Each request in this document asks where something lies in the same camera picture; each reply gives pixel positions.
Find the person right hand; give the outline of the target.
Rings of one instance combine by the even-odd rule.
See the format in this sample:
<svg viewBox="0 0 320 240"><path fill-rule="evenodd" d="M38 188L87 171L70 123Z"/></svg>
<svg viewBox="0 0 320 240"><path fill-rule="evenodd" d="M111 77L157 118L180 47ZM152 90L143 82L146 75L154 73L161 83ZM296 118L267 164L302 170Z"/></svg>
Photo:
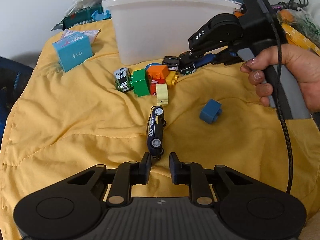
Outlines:
<svg viewBox="0 0 320 240"><path fill-rule="evenodd" d="M289 103L306 107L311 113L319 112L319 56L290 44L281 46L281 57L278 56L278 47L272 46L240 67L248 74L249 83L255 86L261 104L269 107L269 97L276 93L276 83L271 79L277 77L272 71L277 70L279 58L281 106L284 108Z"/></svg>

